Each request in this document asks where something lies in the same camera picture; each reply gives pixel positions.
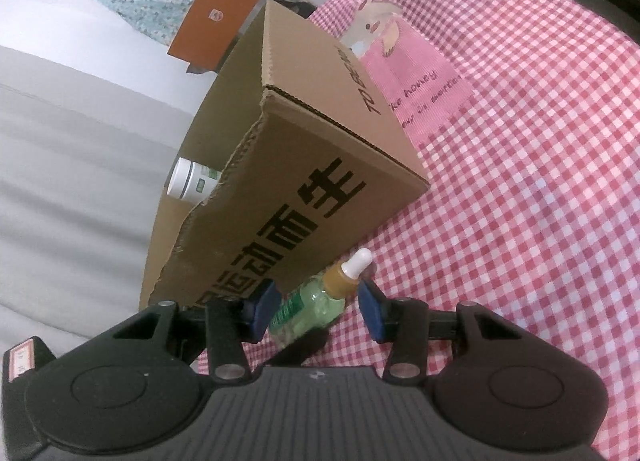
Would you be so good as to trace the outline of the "green glass dropper bottle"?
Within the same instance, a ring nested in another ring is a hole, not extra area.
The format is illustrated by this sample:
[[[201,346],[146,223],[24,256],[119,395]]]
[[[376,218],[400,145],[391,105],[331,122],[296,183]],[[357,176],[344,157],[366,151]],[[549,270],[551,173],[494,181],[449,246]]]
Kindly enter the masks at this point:
[[[349,259],[317,273],[280,305],[269,324],[271,340],[287,347],[312,329],[328,329],[341,317],[362,274],[373,264],[373,254],[360,247]]]

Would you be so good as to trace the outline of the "white plastic supplement bottle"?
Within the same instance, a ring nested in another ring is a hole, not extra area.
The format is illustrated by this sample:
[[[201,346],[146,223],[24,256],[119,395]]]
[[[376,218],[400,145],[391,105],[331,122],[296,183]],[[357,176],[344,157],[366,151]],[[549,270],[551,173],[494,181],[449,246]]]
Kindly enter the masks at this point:
[[[179,158],[172,169],[167,195],[196,206],[206,200],[217,186],[221,173],[209,166]]]

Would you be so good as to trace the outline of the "pink checkered tablecloth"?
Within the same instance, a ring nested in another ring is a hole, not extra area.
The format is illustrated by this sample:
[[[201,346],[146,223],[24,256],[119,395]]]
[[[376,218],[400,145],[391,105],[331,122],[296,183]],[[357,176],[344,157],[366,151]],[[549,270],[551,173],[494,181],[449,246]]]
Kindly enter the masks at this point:
[[[340,36],[358,1],[312,21]],[[376,283],[470,299],[586,363],[608,390],[596,448],[637,459],[638,45],[573,0],[387,1],[473,96],[420,148],[430,190],[368,239]]]

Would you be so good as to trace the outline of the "brown cardboard box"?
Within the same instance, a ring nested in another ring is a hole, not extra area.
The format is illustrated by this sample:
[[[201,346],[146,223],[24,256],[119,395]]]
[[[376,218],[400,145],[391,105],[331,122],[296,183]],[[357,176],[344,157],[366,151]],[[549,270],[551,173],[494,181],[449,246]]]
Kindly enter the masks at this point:
[[[180,158],[219,173],[198,202],[162,195],[140,303],[282,292],[420,198],[424,165],[354,53],[268,2],[193,118]]]

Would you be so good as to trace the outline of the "pink cartoon cloth patch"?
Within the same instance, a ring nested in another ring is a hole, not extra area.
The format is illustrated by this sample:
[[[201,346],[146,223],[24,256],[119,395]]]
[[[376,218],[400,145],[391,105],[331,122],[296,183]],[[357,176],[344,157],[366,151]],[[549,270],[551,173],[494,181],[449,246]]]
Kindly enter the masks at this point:
[[[358,0],[341,42],[359,58],[414,147],[469,103],[473,88],[402,16],[402,8]]]

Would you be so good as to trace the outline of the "black device with label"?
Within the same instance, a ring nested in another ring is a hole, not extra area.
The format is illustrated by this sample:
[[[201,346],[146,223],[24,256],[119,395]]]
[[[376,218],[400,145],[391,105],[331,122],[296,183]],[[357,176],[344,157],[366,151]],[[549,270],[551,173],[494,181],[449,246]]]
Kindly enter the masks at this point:
[[[29,383],[54,360],[40,337],[29,337],[8,349],[2,363],[2,429],[8,460],[32,460],[46,447],[26,405]]]

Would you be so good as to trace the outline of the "grey white sofa cushion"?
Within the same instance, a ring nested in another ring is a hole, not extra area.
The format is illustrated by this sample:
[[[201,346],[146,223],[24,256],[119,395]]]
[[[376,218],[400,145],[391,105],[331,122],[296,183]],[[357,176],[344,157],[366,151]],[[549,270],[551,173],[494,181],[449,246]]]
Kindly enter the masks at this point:
[[[1,345],[137,311],[158,198],[213,82],[93,0],[1,0]]]

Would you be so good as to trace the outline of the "orange Philips box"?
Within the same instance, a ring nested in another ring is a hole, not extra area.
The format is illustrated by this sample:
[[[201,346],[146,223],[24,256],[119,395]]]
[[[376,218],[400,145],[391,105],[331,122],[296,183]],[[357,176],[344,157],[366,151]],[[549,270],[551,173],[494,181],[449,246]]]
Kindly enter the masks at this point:
[[[259,0],[194,0],[168,55],[214,71]]]

